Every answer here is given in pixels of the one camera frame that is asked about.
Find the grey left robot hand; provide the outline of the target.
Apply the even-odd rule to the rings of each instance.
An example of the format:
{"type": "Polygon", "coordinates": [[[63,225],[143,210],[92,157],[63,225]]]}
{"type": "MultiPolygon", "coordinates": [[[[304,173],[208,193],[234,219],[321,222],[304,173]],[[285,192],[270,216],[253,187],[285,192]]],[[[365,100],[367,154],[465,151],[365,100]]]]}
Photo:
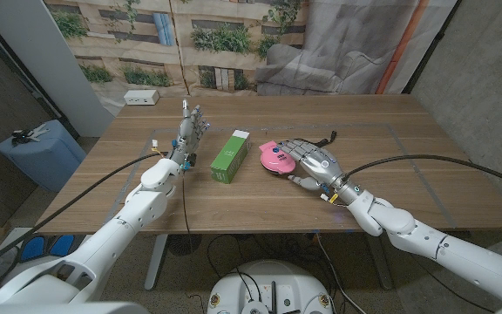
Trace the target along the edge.
{"type": "Polygon", "coordinates": [[[187,170],[195,165],[195,152],[210,124],[202,118],[200,106],[197,105],[191,110],[187,99],[182,100],[182,115],[178,135],[168,159],[175,161],[181,169],[187,170]]]}

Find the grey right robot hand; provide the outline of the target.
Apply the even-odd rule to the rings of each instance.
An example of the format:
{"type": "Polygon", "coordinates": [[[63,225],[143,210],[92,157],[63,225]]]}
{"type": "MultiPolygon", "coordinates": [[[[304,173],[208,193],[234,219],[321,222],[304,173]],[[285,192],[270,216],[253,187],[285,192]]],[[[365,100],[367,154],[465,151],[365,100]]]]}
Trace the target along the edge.
{"type": "Polygon", "coordinates": [[[325,148],[302,140],[282,142],[278,147],[316,181],[333,188],[345,205],[350,205],[363,193],[359,186],[344,178],[337,158],[325,148]]]}

